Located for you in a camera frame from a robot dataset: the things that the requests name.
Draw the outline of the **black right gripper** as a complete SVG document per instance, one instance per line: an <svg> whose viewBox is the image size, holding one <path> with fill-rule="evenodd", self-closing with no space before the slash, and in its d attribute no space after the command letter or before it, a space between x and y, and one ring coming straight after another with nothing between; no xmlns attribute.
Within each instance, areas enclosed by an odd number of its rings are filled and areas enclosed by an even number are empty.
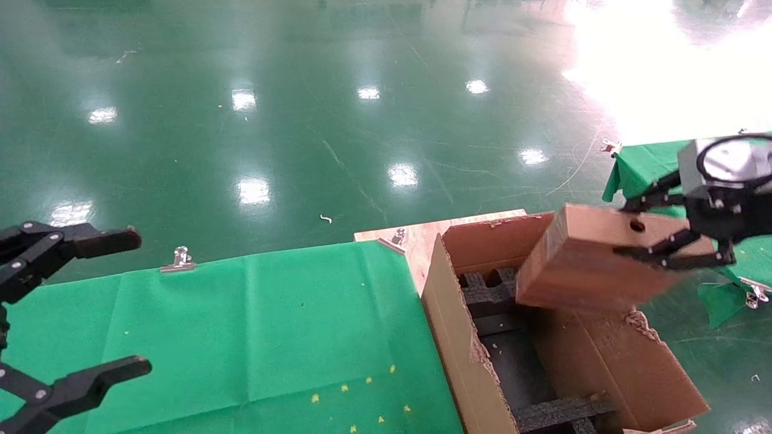
<svg viewBox="0 0 772 434"><path fill-rule="evenodd" d="M714 269L736 264L731 242L771 234L770 181L759 185L686 181L685 197L671 192L681 185L679 172L673 171L628 198L623 212L685 205L690 230L677 231L650 247L615 247L615 254L665 270ZM681 253L703 236L718 240L717 249Z"/></svg>

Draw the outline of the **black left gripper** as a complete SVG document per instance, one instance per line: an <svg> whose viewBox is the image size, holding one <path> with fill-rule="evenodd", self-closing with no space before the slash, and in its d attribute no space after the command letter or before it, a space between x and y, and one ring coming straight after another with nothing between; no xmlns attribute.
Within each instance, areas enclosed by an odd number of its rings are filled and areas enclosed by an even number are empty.
<svg viewBox="0 0 772 434"><path fill-rule="evenodd" d="M51 226L36 221L1 233L1 302L17 303L72 259L91 259L137 250L141 234L129 226L97 230L89 223ZM0 350L7 348L7 310L0 307ZM110 388L151 373L152 364L129 356L67 374L50 385L2 363L2 390L24 401L2 420L3 433L47 433L65 418L101 406Z"/></svg>

